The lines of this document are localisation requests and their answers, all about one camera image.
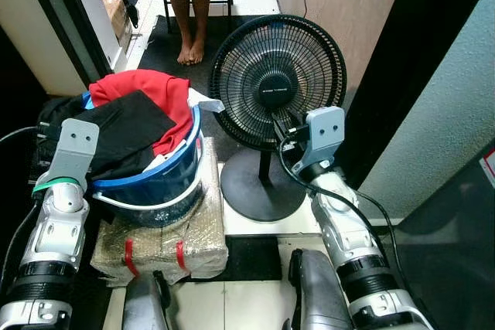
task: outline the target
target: bare foot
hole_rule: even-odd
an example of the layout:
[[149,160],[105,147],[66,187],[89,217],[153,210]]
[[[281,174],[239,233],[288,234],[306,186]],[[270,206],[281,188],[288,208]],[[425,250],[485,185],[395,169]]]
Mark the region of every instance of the bare foot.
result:
[[203,60],[204,56],[204,38],[196,38],[189,51],[189,63],[195,65]]
[[192,46],[191,37],[183,37],[183,46],[180,50],[179,57],[177,57],[177,62],[181,65],[190,65],[189,54]]

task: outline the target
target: red strap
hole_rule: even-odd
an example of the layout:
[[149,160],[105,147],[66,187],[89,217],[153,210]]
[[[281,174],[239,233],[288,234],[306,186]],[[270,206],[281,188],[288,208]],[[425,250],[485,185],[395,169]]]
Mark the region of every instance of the red strap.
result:
[[189,270],[186,268],[186,263],[184,262],[184,242],[182,240],[180,240],[176,244],[176,255],[177,255],[177,263],[179,264],[179,267],[189,272]]
[[139,271],[137,270],[134,263],[132,263],[132,239],[127,239],[125,241],[125,265],[136,277],[139,276]]

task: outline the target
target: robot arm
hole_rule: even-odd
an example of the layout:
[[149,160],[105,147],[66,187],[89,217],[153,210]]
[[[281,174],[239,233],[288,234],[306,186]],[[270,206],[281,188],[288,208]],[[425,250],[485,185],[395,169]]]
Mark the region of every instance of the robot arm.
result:
[[89,213],[83,198],[85,175],[98,133],[92,123],[67,119],[62,124],[49,171],[36,183],[35,191],[46,192],[17,277],[0,309],[0,330],[69,328],[70,296]]
[[[338,107],[308,113],[306,125],[298,129],[305,132],[306,149],[292,172],[358,207],[354,191],[337,173],[329,171],[333,154],[343,141],[343,120],[343,110]],[[301,137],[294,130],[288,132],[292,138]],[[410,294],[399,288],[369,223],[347,202],[322,193],[312,197],[312,212],[356,329],[433,330]]]

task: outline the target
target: white tile floor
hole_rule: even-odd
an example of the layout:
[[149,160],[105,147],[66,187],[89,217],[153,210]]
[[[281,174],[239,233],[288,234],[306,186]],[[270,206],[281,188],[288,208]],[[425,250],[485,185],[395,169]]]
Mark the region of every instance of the white tile floor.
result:
[[[148,46],[148,39],[156,25],[159,15],[165,16],[163,0],[138,0],[136,8],[139,10],[139,24],[133,29],[131,42],[127,50],[128,63],[126,70],[138,68],[139,61]],[[233,15],[271,15],[279,13],[277,0],[234,0]],[[172,6],[169,5],[169,14],[174,16]],[[227,14],[227,5],[210,4],[210,17]]]
[[[157,16],[165,15],[162,0],[138,0],[136,7],[140,22],[128,48],[126,70],[137,68]],[[276,0],[234,0],[232,11],[234,15],[279,13]],[[210,5],[210,16],[226,14],[226,5]],[[284,320],[292,317],[295,306],[295,291],[287,280],[292,251],[296,248],[325,250],[317,236],[319,227],[311,214],[309,200],[281,223],[250,221],[224,203],[224,225],[228,234],[283,236],[278,239],[282,280],[176,284],[171,290],[172,304],[168,312],[171,330],[279,330]],[[125,289],[112,293],[104,330],[121,328],[124,297]]]
[[[292,318],[295,290],[287,280],[294,249],[325,251],[319,237],[278,239],[282,262],[280,281],[184,283],[171,287],[167,312],[170,330],[280,330]],[[103,330],[120,330],[125,289],[115,289]]]

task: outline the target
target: clothes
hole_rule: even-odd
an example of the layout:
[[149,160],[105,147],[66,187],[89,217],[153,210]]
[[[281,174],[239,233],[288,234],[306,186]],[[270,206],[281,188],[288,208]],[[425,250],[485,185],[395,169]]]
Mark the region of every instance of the clothes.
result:
[[91,100],[96,107],[135,90],[142,90],[165,114],[176,122],[155,144],[155,155],[171,152],[185,139],[193,126],[187,104],[189,81],[153,70],[132,70],[107,75],[90,85]]
[[178,150],[180,150],[185,144],[186,144],[186,140],[183,139],[183,140],[181,140],[179,145],[173,149],[172,152],[169,152],[166,155],[162,155],[162,154],[156,155],[156,157],[152,160],[152,162],[150,162],[149,165],[142,172],[143,173],[147,172],[148,170],[152,170],[152,169],[156,168],[158,165],[163,164],[165,161],[167,161],[169,158],[171,158],[173,156],[173,154],[175,154]]
[[139,173],[153,155],[149,146],[176,125],[141,90],[74,118],[100,128],[97,152],[91,162],[92,180]]
[[[43,108],[39,121],[59,127],[69,117],[100,128],[90,166],[93,181],[140,173],[155,157],[152,144],[176,124],[140,90],[88,111],[83,109],[81,96],[52,100]],[[58,138],[39,141],[38,164],[51,162],[57,142]]]

